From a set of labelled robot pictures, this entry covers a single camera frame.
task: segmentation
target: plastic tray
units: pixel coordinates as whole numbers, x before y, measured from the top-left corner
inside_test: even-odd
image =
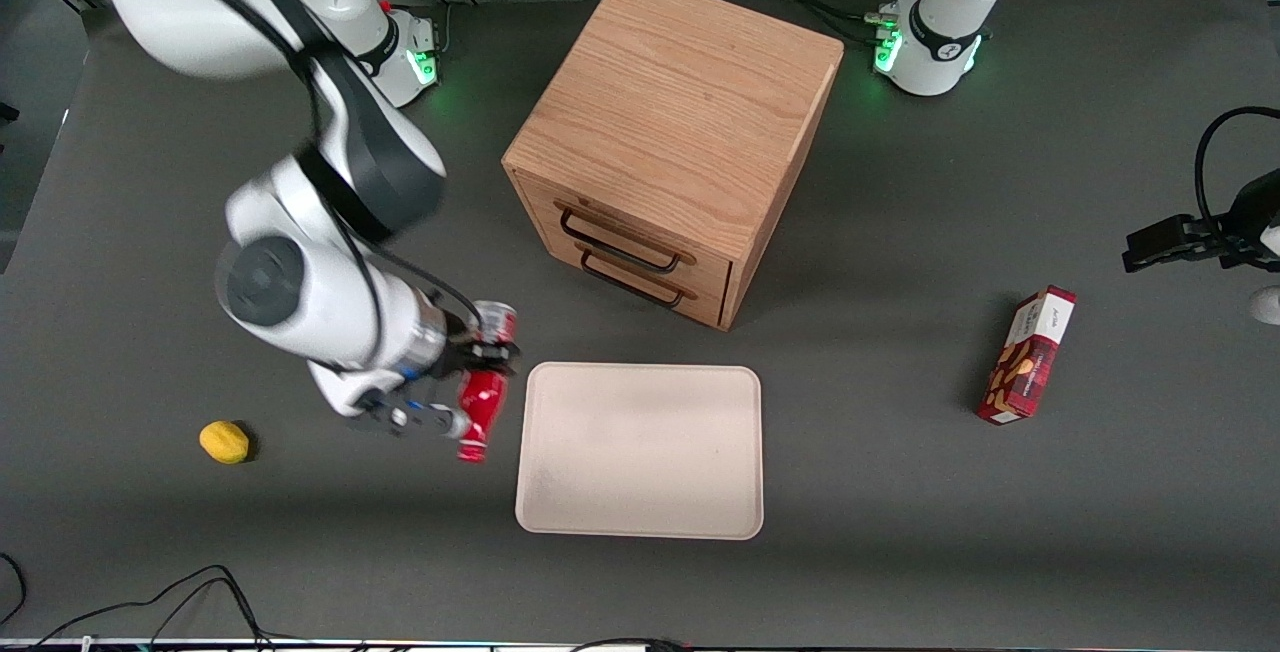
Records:
[[[529,532],[750,539],[763,474],[746,368],[543,363],[529,375],[516,488]]]

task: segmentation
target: yellow lemon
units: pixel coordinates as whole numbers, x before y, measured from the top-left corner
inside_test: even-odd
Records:
[[[224,465],[243,462],[248,457],[248,436],[236,423],[218,420],[200,430],[200,446]]]

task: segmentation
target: drawer handle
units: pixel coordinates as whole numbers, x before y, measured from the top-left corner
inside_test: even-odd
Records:
[[[582,268],[582,272],[585,272],[586,274],[590,274],[591,277],[598,277],[598,278],[608,282],[613,287],[621,287],[622,289],[626,289],[627,292],[631,292],[636,297],[641,297],[644,300],[648,300],[648,301],[653,302],[654,305],[658,305],[658,306],[662,306],[662,307],[667,307],[668,310],[673,310],[673,309],[676,309],[676,305],[678,305],[681,302],[681,300],[685,298],[685,292],[682,289],[672,289],[672,292],[676,292],[676,297],[673,300],[663,300],[662,297],[655,297],[655,296],[645,292],[644,289],[637,289],[637,288],[627,284],[626,282],[622,282],[621,279],[618,279],[616,277],[604,274],[603,272],[600,272],[598,269],[593,269],[590,265],[586,264],[586,260],[589,260],[589,259],[591,259],[591,251],[590,250],[582,250],[582,261],[579,264]]]
[[[666,266],[658,266],[658,265],[655,265],[655,264],[653,264],[650,261],[641,260],[640,257],[632,255],[631,252],[627,252],[626,250],[620,250],[620,249],[614,247],[613,245],[609,245],[608,242],[604,242],[603,240],[596,240],[595,237],[591,237],[590,234],[579,232],[579,231],[576,231],[576,229],[573,229],[572,227],[568,225],[568,220],[570,220],[570,218],[572,215],[573,215],[573,210],[571,210],[568,208],[564,208],[564,213],[561,215],[561,229],[563,229],[564,234],[568,234],[570,237],[572,237],[573,240],[577,240],[579,242],[584,242],[584,243],[590,245],[593,247],[599,247],[600,250],[604,250],[605,252],[613,255],[614,257],[626,260],[626,261],[636,265],[637,268],[640,268],[643,270],[652,272],[654,274],[671,274],[671,272],[676,269],[676,265],[680,264],[680,255],[672,254],[669,264],[667,264]],[[582,257],[582,260],[584,260],[584,264],[585,264],[586,257]],[[653,297],[652,295],[644,295],[644,296],[645,297]]]

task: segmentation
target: wooden cabinet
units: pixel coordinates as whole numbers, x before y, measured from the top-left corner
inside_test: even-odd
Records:
[[[842,54],[722,0],[602,0],[503,167],[552,256],[728,329]]]

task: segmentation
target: gray tabletop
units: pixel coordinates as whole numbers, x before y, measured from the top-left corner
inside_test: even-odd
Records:
[[[1244,311],[1268,279],[1120,264],[1125,233],[1194,209],[1204,126],[1280,102],[1263,0],[1001,0],[932,100],[851,50],[728,334],[552,260],[498,164],[591,9],[456,10],[443,85],[407,110],[448,200],[394,249],[515,305],[529,365],[754,369],[763,533],[524,532],[521,380],[481,468],[343,428],[211,287],[223,201],[302,138],[301,87],[183,78],[100,23],[4,275],[0,548],[32,593],[6,633],[224,562],[264,625],[314,637],[1275,647],[1280,330]],[[1280,159],[1266,124],[1222,131],[1217,205]],[[989,427],[970,410],[1012,304],[1051,283],[1080,300],[1041,412]],[[259,461],[200,451],[220,418]],[[216,597],[173,632],[243,635]]]

